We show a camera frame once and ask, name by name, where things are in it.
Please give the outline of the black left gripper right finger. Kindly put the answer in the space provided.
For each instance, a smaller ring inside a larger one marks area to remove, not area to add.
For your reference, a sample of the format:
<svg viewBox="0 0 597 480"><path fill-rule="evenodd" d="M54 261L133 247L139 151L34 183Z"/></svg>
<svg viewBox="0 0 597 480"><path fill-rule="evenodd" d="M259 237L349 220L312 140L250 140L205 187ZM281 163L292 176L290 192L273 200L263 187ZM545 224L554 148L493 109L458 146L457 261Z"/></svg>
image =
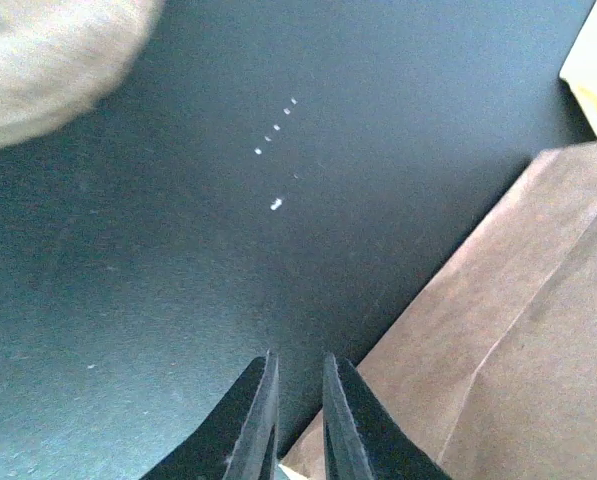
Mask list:
<svg viewBox="0 0 597 480"><path fill-rule="evenodd" d="M400 430L353 364L331 353L323 368L323 437L328 479L449 477Z"/></svg>

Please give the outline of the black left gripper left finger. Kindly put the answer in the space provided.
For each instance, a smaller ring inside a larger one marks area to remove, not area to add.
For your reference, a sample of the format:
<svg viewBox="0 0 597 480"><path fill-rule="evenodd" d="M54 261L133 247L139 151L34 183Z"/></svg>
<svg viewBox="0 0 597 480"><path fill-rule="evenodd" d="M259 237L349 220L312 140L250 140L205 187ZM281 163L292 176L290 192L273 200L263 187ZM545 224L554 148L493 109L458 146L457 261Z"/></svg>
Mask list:
<svg viewBox="0 0 597 480"><path fill-rule="evenodd" d="M199 427L145 479L266 480L275 475L278 357L254 358Z"/></svg>

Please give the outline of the brown paper bag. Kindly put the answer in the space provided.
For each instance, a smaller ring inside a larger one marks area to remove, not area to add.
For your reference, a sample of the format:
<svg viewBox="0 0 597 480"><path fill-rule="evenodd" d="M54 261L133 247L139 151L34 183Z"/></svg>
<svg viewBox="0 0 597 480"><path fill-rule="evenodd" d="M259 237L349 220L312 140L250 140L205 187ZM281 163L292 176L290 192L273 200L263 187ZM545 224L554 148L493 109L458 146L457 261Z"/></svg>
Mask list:
<svg viewBox="0 0 597 480"><path fill-rule="evenodd" d="M542 152L358 370L455 479L597 479L597 144Z"/></svg>

